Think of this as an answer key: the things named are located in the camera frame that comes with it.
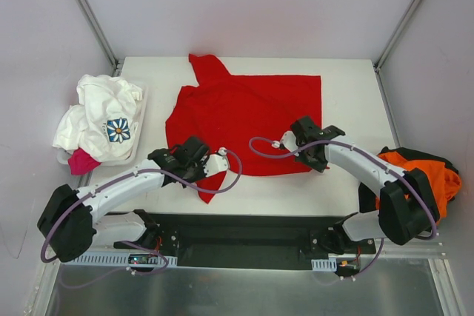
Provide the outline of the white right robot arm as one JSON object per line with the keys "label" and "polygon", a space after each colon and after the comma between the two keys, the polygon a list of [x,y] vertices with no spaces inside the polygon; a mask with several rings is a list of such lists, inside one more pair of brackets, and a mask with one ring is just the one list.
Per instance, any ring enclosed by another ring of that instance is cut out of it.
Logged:
{"label": "white right robot arm", "polygon": [[348,215],[333,227],[333,245],[351,252],[359,241],[387,238],[404,245],[413,238],[433,239],[440,218],[427,175],[407,170],[362,149],[338,127],[318,127],[311,117],[298,119],[281,138],[295,159],[323,172],[335,164],[354,176],[378,199],[379,208]]}

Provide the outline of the red t-shirt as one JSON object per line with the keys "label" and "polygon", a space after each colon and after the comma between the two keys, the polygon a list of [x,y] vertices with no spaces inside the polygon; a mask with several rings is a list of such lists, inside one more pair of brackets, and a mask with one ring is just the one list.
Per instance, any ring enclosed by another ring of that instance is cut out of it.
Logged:
{"label": "red t-shirt", "polygon": [[248,143],[254,137],[278,139],[306,115],[321,125],[321,76],[235,75],[214,55],[188,59],[198,84],[180,89],[165,123],[168,145],[196,136],[213,152],[225,147],[235,153],[232,171],[242,167],[249,176],[309,172],[293,158],[260,157]]}

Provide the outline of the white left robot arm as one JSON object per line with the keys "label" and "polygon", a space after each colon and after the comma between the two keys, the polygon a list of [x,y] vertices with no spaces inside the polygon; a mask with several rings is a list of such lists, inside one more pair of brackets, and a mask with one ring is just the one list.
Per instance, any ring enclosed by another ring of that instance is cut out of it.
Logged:
{"label": "white left robot arm", "polygon": [[40,259],[71,261],[93,244],[95,225],[124,202],[171,183],[191,185],[205,178],[210,148],[192,136],[183,144],[152,151],[133,168],[102,183],[72,189],[63,184],[50,196],[37,223],[44,236]]}

